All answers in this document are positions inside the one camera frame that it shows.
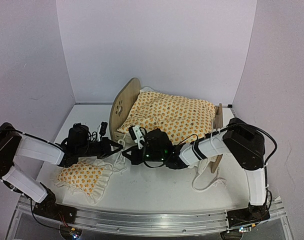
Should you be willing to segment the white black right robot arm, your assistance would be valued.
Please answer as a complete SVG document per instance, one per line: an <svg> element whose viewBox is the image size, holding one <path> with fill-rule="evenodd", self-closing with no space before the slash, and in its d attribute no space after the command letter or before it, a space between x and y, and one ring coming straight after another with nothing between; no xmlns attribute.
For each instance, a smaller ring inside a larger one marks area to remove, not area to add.
<svg viewBox="0 0 304 240"><path fill-rule="evenodd" d="M246 208L227 212L228 228L246 228L270 218L272 193L268 187L267 165L278 148L276 140L263 129L234 117L222 129L214 129L202 137L188 142L191 136L178 144L159 128L146 131L139 126L129 128L135 145L122 152L132 165L144 164L153 168L167 167L182 170L215 163L224 154L232 154L245 171L249 190Z"/></svg>

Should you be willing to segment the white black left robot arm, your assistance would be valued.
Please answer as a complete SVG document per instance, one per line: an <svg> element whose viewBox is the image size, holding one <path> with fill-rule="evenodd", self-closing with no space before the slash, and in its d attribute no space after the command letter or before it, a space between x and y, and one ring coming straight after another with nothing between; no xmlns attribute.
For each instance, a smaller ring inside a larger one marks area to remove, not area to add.
<svg viewBox="0 0 304 240"><path fill-rule="evenodd" d="M81 158L110 157L119 153L123 146L106 136L107 126L107 122L102 122L98 131L90 132L88 126L75 123L62 142L53 143L20 131L9 122L3 123L0 126L0 180L32 202L32 214L73 224L77 209L58 203L55 193L25 173L17 159L29 159L67 170L76 166Z"/></svg>

